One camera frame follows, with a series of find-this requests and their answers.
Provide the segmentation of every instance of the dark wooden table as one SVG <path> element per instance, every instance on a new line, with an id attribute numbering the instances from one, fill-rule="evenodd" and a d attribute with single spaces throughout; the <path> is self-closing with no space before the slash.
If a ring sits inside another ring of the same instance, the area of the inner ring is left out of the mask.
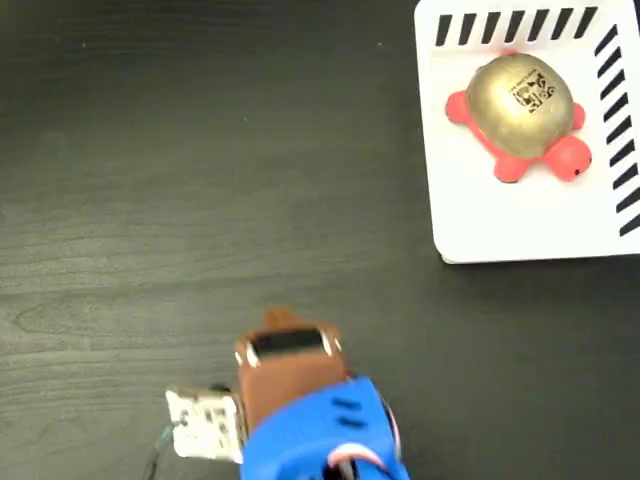
<path id="1" fill-rule="evenodd" d="M 640 478 L 640 263 L 441 263 L 414 6 L 0 3 L 3 480 L 139 478 L 164 387 L 233 381 L 281 303 L 343 330 L 414 479 Z"/>

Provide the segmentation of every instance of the gold turtle shell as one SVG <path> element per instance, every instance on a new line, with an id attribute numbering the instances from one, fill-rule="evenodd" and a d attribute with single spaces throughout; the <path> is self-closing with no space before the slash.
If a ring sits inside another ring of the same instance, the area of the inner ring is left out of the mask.
<path id="1" fill-rule="evenodd" d="M 466 92 L 478 128 L 498 148 L 517 157 L 540 157 L 571 130 L 569 87 L 533 55 L 497 57 L 476 72 Z"/>

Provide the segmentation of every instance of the turtle leg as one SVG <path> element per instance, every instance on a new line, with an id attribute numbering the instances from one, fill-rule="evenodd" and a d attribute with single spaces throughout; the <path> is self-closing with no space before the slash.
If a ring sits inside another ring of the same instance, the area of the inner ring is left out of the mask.
<path id="1" fill-rule="evenodd" d="M 584 108 L 579 103 L 573 104 L 573 122 L 571 124 L 572 130 L 580 130 L 584 125 L 584 119 L 586 114 L 584 113 Z"/>
<path id="2" fill-rule="evenodd" d="M 468 123 L 469 109 L 467 108 L 464 91 L 449 95 L 445 112 L 453 123 Z"/>
<path id="3" fill-rule="evenodd" d="M 496 166 L 493 174 L 503 183 L 516 183 L 527 173 L 529 168 L 529 160 L 514 157 L 508 153 L 494 153 L 496 157 Z"/>

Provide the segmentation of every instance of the wire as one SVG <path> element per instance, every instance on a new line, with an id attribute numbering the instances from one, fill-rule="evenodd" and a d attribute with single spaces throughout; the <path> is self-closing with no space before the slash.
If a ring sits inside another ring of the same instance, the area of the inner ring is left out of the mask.
<path id="1" fill-rule="evenodd" d="M 366 460 L 374 465 L 385 468 L 384 462 L 370 448 L 360 443 L 343 443 L 334 448 L 327 456 L 327 463 L 331 468 L 338 466 L 341 462 L 361 459 Z"/>
<path id="2" fill-rule="evenodd" d="M 175 425 L 173 424 L 167 425 L 160 434 L 158 440 L 156 440 L 151 456 L 144 467 L 144 473 L 142 475 L 143 480 L 154 480 L 156 478 L 156 474 L 158 473 L 158 464 L 160 463 L 160 455 L 162 454 L 163 447 L 169 443 L 173 437 L 174 428 Z"/>

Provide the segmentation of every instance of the pink turtle body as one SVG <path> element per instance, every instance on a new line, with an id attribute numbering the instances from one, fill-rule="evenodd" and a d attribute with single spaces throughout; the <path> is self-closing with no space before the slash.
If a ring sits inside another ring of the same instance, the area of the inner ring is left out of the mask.
<path id="1" fill-rule="evenodd" d="M 515 53 L 513 50 L 508 50 L 502 52 L 501 55 L 510 55 L 513 53 Z M 575 179 L 587 170 L 591 164 L 589 147 L 573 135 L 562 136 L 540 157 L 521 158 L 505 152 L 487 138 L 473 119 L 468 107 L 465 91 L 455 92 L 450 95 L 445 110 L 451 122 L 467 125 L 474 136 L 495 158 L 494 174 L 502 182 L 518 182 L 525 175 L 529 167 L 537 162 L 546 164 L 557 178 L 564 181 Z M 584 109 L 579 104 L 574 103 L 572 130 L 582 128 L 584 121 Z"/>

